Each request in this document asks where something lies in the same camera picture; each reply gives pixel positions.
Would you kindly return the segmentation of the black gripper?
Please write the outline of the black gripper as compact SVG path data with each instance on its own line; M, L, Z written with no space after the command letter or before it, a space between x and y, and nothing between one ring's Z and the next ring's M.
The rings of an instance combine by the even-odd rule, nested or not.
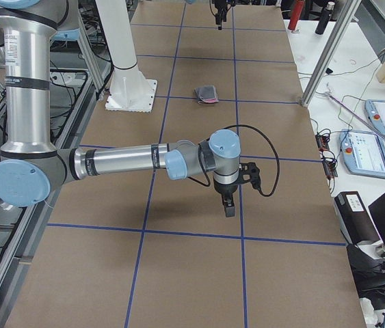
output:
M224 207L224 213L226 217L235 216L235 203L233 200L233 193L237 190L237 185L232 184L222 184L218 181L213 181L214 189L221 195L222 204Z
M212 4L216 9L215 24L219 30L222 30L222 24L226 21L226 13L230 6L228 0L212 0Z

